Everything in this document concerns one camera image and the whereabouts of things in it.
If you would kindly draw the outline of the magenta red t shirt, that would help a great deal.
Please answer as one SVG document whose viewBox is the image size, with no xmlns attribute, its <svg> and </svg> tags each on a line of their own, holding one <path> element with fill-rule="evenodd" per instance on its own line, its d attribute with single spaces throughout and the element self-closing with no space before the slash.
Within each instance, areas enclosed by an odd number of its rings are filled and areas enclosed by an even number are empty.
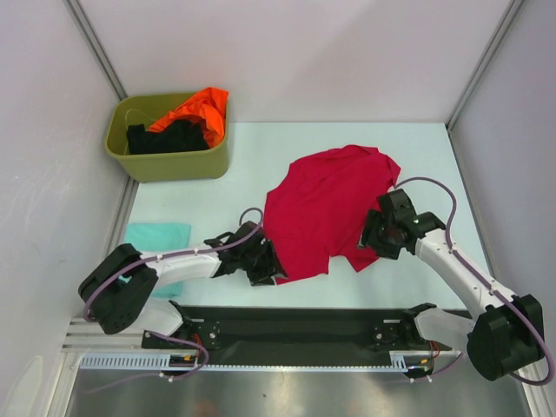
<svg viewBox="0 0 556 417">
<path fill-rule="evenodd" d="M 400 166 L 377 148 L 348 145 L 302 157 L 268 192 L 264 230 L 285 271 L 280 284 L 326 274 L 343 256 L 360 272 L 378 257 L 358 243 L 367 212 L 398 181 Z"/>
</svg>

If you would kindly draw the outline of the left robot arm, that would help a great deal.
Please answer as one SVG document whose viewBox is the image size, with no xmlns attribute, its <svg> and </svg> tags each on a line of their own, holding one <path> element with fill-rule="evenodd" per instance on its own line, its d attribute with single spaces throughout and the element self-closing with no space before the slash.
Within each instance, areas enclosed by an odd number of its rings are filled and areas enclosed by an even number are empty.
<svg viewBox="0 0 556 417">
<path fill-rule="evenodd" d="M 244 222 L 235 232 L 175 252 L 116 247 L 80 284 L 83 318 L 106 335 L 128 328 L 143 332 L 143 348 L 203 345 L 197 324 L 179 303 L 154 298 L 163 287 L 192 279 L 214 279 L 242 271 L 253 286 L 274 285 L 287 273 L 261 225 Z"/>
</svg>

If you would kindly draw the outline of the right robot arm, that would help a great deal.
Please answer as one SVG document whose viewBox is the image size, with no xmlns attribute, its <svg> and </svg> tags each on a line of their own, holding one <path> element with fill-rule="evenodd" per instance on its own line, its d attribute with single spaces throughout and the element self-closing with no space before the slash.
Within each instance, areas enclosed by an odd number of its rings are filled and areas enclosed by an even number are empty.
<svg viewBox="0 0 556 417">
<path fill-rule="evenodd" d="M 410 348 L 437 341 L 466 354 L 485 379 L 515 376 L 518 370 L 546 360 L 545 385 L 555 373 L 544 338 L 543 313 L 532 295 L 518 296 L 469 261 L 452 238 L 452 221 L 419 214 L 403 189 L 377 199 L 367 213 L 360 245 L 395 260 L 406 250 L 426 263 L 457 294 L 468 318 L 449 314 L 430 303 L 407 311 L 400 337 Z"/>
</svg>

